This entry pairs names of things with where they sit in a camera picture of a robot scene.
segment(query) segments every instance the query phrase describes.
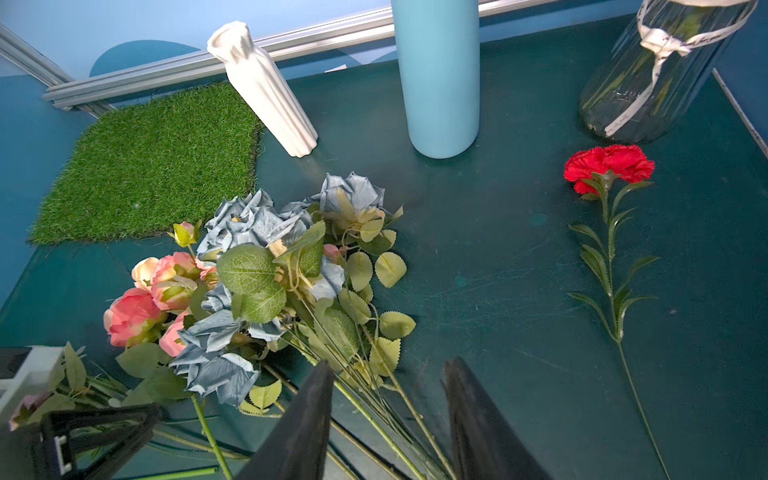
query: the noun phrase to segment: green turf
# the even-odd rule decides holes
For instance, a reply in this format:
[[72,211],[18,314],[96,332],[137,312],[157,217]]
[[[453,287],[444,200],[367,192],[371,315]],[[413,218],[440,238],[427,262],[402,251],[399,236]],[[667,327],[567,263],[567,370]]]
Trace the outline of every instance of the green turf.
[[263,125],[227,82],[121,108],[88,128],[30,241],[150,237],[253,191]]

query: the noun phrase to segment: blue wall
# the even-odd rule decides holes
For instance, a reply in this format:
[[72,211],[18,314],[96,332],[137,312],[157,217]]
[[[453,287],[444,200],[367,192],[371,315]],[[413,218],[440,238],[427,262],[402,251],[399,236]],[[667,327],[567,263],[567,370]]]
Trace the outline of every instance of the blue wall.
[[20,72],[0,57],[0,305],[34,250],[25,241],[40,200],[69,160],[74,142],[94,121],[82,112],[52,108],[40,100],[45,86]]
[[717,71],[760,136],[768,141],[768,2],[761,0],[733,36]]

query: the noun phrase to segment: light blue vase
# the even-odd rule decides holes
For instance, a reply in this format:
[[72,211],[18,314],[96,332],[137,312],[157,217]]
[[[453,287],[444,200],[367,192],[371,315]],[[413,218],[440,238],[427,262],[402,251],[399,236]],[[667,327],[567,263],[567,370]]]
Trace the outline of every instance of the light blue vase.
[[392,0],[411,143],[427,157],[466,150],[480,124],[477,0]]

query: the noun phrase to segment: table surface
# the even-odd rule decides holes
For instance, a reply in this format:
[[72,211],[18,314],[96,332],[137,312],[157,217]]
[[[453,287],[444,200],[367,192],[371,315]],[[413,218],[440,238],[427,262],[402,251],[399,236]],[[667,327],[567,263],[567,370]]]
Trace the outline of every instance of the table surface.
[[[463,357],[554,478],[662,478],[603,327],[566,292],[600,296],[568,223],[599,222],[562,178],[576,151],[605,145],[581,126],[579,91],[628,17],[483,44],[481,125],[463,154],[433,160],[409,143],[396,62],[290,82],[319,132],[308,157],[270,134],[259,186],[277,205],[351,170],[401,204],[394,251],[408,274],[376,306],[413,316],[400,379],[443,445],[449,441],[442,364]],[[620,268],[662,258],[634,281],[657,300],[627,318],[624,349],[673,478],[768,478],[768,168],[713,79],[666,136],[645,145],[652,188],[628,197],[634,220],[618,240]],[[101,314],[130,286],[131,267],[174,250],[164,238],[38,248],[0,313],[0,344],[87,345],[118,372]],[[273,363],[300,382],[291,351]],[[175,418],[194,416],[189,405]],[[208,402],[217,437],[253,450],[275,420]],[[391,452],[341,398],[334,416],[387,458]],[[194,424],[177,431],[199,436]],[[332,434],[366,478],[381,471]],[[212,465],[211,457],[145,448],[119,475]],[[327,478],[340,478],[334,466]]]

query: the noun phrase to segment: artificial flower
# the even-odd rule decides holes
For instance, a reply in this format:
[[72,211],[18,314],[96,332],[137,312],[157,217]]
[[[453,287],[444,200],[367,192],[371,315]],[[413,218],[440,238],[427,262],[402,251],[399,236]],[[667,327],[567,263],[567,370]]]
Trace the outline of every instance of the artificial flower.
[[188,246],[200,241],[200,225],[203,221],[197,222],[197,225],[193,225],[189,222],[174,223],[174,231],[169,233],[179,247],[187,248]]
[[259,190],[243,200],[225,200],[205,227],[206,236],[197,246],[202,260],[215,260],[220,253],[245,243],[266,247],[283,241],[289,247],[312,226],[310,215],[302,208],[283,209],[277,213],[272,199]]
[[152,327],[162,323],[167,315],[155,305],[148,291],[132,288],[104,312],[104,328],[112,345],[131,346],[152,339]]
[[606,174],[612,170],[617,177],[635,184],[650,178],[654,162],[649,161],[637,145],[613,145],[596,147],[577,152],[565,163],[565,180],[574,182],[574,190],[580,194],[596,194],[597,191],[584,183],[592,174]]
[[188,310],[185,310],[176,317],[174,322],[168,327],[168,330],[165,331],[165,334],[163,334],[163,337],[160,338],[160,348],[162,348],[165,353],[167,353],[170,356],[178,356],[179,353],[181,353],[184,350],[185,345],[181,343],[181,339],[179,338],[179,330],[184,328],[184,317],[187,316],[189,313]]
[[141,288],[146,291],[150,290],[152,286],[152,277],[154,276],[158,261],[159,260],[155,257],[145,258],[137,263],[134,269],[131,270],[131,276],[134,279],[136,288]]

